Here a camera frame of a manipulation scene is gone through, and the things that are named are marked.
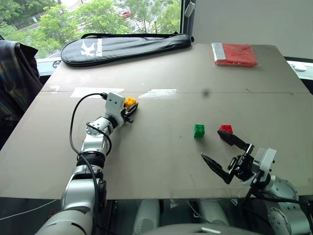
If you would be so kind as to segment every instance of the red lego brick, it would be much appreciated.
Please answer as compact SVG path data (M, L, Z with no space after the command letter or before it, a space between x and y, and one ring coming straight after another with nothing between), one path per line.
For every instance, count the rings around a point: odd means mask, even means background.
M220 127L220 130L233 134L233 129L231 128L231 125L222 125Z

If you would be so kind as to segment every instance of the table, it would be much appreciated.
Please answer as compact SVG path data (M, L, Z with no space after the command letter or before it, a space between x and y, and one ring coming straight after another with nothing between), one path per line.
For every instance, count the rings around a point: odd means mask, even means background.
M312 194L312 96L276 47L253 49L258 68L216 67L209 45L197 44L93 68L62 63L0 152L0 196L61 197L76 164L68 133L77 87L119 88L139 101L133 124L111 135L104 170L108 199L244 196L247 188L238 179L226 185L200 157L203 152L226 168L242 153L219 138L222 124L255 144L253 155L258 147L276 149L272 173L291 181L299 194ZM100 98L82 103L74 123L77 147L85 123L103 114L103 106ZM195 123L205 124L203 139L193 138Z

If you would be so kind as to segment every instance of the green lego brick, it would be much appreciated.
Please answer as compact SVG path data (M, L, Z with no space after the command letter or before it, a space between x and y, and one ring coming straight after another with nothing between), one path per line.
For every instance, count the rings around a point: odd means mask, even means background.
M194 138L203 138L205 133L204 125L195 124L194 126Z

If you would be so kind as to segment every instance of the plaid jacket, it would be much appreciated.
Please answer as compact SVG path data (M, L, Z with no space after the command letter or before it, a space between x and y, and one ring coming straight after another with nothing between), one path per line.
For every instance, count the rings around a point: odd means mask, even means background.
M0 40L0 125L15 126L42 84L34 58L37 50Z

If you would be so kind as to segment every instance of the yellow lego brick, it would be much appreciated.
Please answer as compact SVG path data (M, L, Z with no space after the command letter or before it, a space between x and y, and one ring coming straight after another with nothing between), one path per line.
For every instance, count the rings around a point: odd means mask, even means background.
M137 101L136 99L132 98L132 97L127 97L127 99L125 100L125 107L126 109L130 109L132 105L136 104Z

